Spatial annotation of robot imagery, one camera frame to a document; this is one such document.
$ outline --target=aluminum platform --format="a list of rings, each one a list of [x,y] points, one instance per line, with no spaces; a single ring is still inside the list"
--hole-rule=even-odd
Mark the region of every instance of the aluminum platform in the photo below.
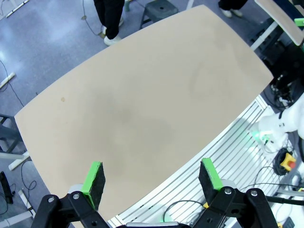
[[[179,200],[205,202],[198,180],[200,161],[210,157],[221,179],[232,180],[240,191],[252,188],[257,173],[262,167],[272,165],[276,153],[264,151],[252,137],[250,128],[264,115],[273,114],[259,95],[218,137],[209,143],[195,157],[177,170],[172,176],[155,188],[147,196],[129,209],[108,221],[112,227],[127,222],[163,222],[164,211]],[[257,183],[279,183],[279,177],[270,168],[264,168],[258,175]],[[278,186],[270,184],[255,185],[265,195],[273,195]],[[165,221],[178,221],[188,224],[202,210],[202,206],[192,202],[180,202],[172,207]]]

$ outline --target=bolt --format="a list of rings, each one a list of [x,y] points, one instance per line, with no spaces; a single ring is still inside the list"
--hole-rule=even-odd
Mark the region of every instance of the bolt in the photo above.
[[[230,194],[231,194],[231,189],[225,189],[225,193],[226,193],[227,195],[230,195]]]
[[[51,203],[54,201],[54,197],[48,198],[48,202]]]
[[[257,191],[256,191],[256,190],[252,190],[252,191],[251,191],[251,195],[252,195],[252,196],[257,196]]]
[[[73,196],[73,199],[78,199],[79,198],[79,194],[75,194],[74,196]]]

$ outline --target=white shoe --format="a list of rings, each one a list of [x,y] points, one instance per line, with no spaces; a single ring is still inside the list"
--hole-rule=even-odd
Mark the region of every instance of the white shoe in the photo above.
[[[230,10],[223,10],[223,9],[221,9],[221,8],[219,8],[219,9],[223,12],[223,14],[224,14],[226,17],[228,17],[228,18],[231,18],[231,17],[232,17],[232,13],[231,13]]]
[[[123,22],[124,22],[124,18],[121,17],[121,18],[120,18],[120,21],[119,21],[118,27],[120,27],[120,26],[123,24]],[[105,35],[105,31],[106,31],[106,26],[104,26],[104,28],[103,28],[103,34],[104,34],[104,35]]]
[[[104,43],[107,45],[107,46],[111,46],[113,44],[116,44],[118,43],[119,41],[121,41],[122,39],[117,35],[115,38],[113,39],[109,39],[107,36],[104,38]]]
[[[231,12],[233,12],[235,15],[237,15],[240,18],[243,16],[243,13],[237,9],[232,9]]]

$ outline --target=beige tabletop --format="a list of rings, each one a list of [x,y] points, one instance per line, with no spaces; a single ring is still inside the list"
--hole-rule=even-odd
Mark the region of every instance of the beige tabletop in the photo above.
[[[91,57],[27,104],[16,122],[51,193],[106,177],[104,219],[161,184],[226,128],[271,73],[205,6],[157,22]]]
[[[296,45],[302,44],[304,31],[301,31],[273,0],[255,0],[255,2],[278,23]]]

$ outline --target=stool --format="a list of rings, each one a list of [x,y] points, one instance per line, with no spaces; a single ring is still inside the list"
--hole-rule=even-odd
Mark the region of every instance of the stool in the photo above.
[[[20,135],[20,132],[18,131],[18,127],[15,121],[15,118],[13,116],[9,116],[9,115],[2,115],[0,114],[0,119],[2,118],[2,120],[0,121],[0,140],[6,140],[6,139],[11,139],[13,140],[12,145],[8,148],[7,151],[3,151],[0,147],[0,152],[6,152],[6,153],[12,153],[13,149],[17,146],[17,144],[19,142],[22,142],[22,137]],[[17,129],[12,129],[12,128],[8,128],[3,126],[4,122],[10,119],[13,126]]]
[[[179,10],[167,0],[155,0],[149,2],[144,8],[142,21],[139,29],[141,30],[143,28],[143,24],[145,23],[148,23],[150,21],[155,23],[178,12]]]

